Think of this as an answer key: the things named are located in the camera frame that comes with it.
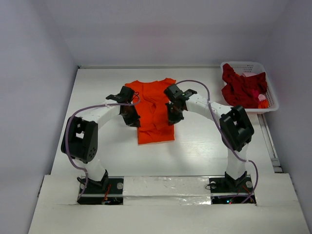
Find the orange t shirt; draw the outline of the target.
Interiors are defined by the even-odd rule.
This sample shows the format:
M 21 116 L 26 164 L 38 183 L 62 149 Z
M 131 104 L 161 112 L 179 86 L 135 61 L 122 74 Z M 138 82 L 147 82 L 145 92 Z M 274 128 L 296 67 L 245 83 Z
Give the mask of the orange t shirt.
M 136 105 L 136 111 L 140 116 L 140 127 L 137 129 L 139 145 L 174 141 L 175 128 L 169 125 L 166 106 L 169 100 L 164 90 L 175 83 L 175 79 L 165 78 L 153 82 L 136 80 L 125 84 L 139 95 L 134 97 L 134 102 L 139 101 Z

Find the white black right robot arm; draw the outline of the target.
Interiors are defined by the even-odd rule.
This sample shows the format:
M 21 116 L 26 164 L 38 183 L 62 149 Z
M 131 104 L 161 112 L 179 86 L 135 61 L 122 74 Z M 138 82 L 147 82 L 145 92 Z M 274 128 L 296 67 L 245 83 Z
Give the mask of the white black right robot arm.
M 247 177 L 246 153 L 254 134 L 245 109 L 240 105 L 229 107 L 212 102 L 209 94 L 203 97 L 192 89 L 182 91 L 175 84 L 168 86 L 164 94 L 169 99 L 166 106 L 170 125 L 184 119 L 183 111 L 199 114 L 215 123 L 222 142 L 228 149 L 224 185 L 229 191 L 240 188 Z

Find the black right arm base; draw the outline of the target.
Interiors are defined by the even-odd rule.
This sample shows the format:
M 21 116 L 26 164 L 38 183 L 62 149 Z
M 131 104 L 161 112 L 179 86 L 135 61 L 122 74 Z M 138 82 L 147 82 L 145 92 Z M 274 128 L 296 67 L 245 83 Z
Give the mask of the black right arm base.
M 227 184 L 224 177 L 211 177 L 205 189 L 210 191 L 213 204 L 256 204 L 249 176 L 237 187 Z

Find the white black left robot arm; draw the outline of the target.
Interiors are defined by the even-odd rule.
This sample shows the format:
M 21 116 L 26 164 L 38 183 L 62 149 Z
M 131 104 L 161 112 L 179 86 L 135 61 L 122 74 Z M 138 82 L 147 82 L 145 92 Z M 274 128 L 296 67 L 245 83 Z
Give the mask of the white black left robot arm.
M 113 102 L 77 110 L 68 118 L 65 127 L 61 151 L 75 169 L 85 173 L 85 177 L 78 178 L 83 191 L 91 185 L 96 192 L 102 193 L 109 185 L 108 172 L 96 156 L 99 129 L 117 116 L 122 116 L 129 127 L 140 127 L 140 116 L 136 111 L 140 102 L 138 92 L 123 86 L 118 94 L 106 99 Z

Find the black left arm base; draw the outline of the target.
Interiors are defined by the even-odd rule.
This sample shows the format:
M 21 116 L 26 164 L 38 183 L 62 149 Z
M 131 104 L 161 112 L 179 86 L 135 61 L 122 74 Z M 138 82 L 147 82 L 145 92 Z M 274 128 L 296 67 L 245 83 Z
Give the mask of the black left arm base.
M 124 177 L 108 177 L 108 185 L 103 190 L 101 185 L 88 181 L 87 187 L 77 203 L 80 205 L 122 205 Z

